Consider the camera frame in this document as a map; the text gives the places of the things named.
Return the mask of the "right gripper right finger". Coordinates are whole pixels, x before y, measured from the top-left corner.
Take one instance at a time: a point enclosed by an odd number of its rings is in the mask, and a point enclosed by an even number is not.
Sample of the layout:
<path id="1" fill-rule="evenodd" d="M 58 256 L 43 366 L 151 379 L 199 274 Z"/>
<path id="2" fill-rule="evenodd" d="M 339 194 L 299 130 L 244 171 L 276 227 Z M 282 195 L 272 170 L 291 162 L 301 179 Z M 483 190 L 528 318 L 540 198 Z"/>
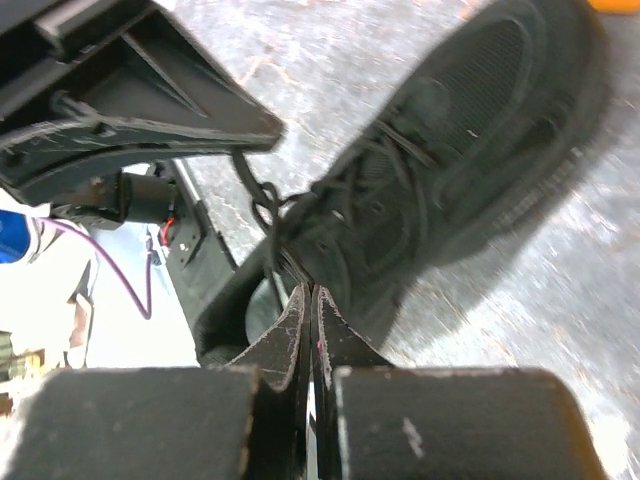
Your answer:
<path id="1" fill-rule="evenodd" d="M 328 289 L 316 285 L 311 302 L 311 352 L 316 407 L 317 465 L 321 479 L 339 479 L 340 457 L 333 372 L 341 366 L 389 367 L 342 318 Z"/>

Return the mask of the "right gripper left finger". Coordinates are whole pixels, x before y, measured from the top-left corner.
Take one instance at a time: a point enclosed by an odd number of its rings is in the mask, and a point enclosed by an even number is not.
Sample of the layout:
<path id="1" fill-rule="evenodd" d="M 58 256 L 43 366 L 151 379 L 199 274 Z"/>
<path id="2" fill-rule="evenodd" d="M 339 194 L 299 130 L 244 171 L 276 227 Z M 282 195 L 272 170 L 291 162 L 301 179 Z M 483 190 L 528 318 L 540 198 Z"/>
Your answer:
<path id="1" fill-rule="evenodd" d="M 230 363 L 258 369 L 248 439 L 248 479 L 306 473 L 310 378 L 310 287 L 294 288 L 276 323 Z"/>

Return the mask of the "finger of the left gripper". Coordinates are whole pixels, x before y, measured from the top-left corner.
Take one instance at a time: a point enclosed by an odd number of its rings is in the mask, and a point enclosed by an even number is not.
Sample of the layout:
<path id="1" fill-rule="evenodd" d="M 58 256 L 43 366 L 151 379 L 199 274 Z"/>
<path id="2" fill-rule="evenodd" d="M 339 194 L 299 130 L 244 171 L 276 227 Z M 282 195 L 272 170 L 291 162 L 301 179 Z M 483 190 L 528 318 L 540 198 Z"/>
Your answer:
<path id="1" fill-rule="evenodd" d="M 56 121 L 1 137 L 1 187 L 38 205 L 95 176 L 154 160 L 270 149 L 270 132 Z"/>
<path id="2" fill-rule="evenodd" d="M 156 4 L 1 8 L 1 145 L 268 150 L 282 121 Z"/>

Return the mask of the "black shoelace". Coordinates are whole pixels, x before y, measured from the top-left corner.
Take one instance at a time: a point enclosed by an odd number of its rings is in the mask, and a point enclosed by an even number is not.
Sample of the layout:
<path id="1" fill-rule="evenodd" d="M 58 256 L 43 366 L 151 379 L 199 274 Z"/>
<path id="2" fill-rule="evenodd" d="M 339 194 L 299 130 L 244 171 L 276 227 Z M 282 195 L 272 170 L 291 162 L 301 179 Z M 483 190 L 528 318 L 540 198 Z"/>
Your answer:
<path id="1" fill-rule="evenodd" d="M 385 159 L 401 186 L 412 192 L 417 190 L 412 172 L 414 166 L 421 165 L 429 170 L 439 167 L 439 162 L 427 150 L 381 120 L 373 121 L 361 136 L 340 154 L 329 172 L 314 182 L 307 192 L 285 198 L 280 196 L 274 183 L 257 180 L 241 150 L 234 149 L 231 152 L 234 169 L 251 196 L 254 220 L 266 236 L 267 253 L 263 272 L 275 297 L 279 296 L 275 276 L 283 269 L 287 269 L 292 277 L 301 281 L 310 277 L 284 242 L 287 235 L 282 232 L 282 227 L 286 218 L 280 215 L 281 208 L 291 205 L 290 213 L 306 214 L 313 204 L 337 195 L 339 207 L 330 210 L 330 217 L 353 231 L 358 220 L 358 197 L 368 190 L 377 188 L 383 180 L 381 175 L 369 177 L 366 174 L 366 159 L 372 155 Z"/>

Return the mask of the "black shoe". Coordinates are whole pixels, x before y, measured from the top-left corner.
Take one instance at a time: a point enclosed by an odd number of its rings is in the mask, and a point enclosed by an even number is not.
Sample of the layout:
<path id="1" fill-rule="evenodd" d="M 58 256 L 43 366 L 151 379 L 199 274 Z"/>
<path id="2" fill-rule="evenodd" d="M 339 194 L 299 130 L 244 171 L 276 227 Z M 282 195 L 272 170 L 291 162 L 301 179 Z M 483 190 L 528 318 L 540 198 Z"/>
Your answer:
<path id="1" fill-rule="evenodd" d="M 479 11 L 373 120 L 427 150 L 439 167 L 414 166 L 412 192 L 385 159 L 368 157 L 366 174 L 383 180 L 358 197 L 353 231 L 330 217 L 337 195 L 306 214 L 282 207 L 284 242 L 310 277 L 283 269 L 279 293 L 306 281 L 328 289 L 347 324 L 380 344 L 422 271 L 477 253 L 562 176 L 598 124 L 606 63 L 604 29 L 585 1 L 496 1 Z M 249 346 L 249 303 L 269 286 L 265 239 L 193 326 L 200 363 L 228 362 Z"/>

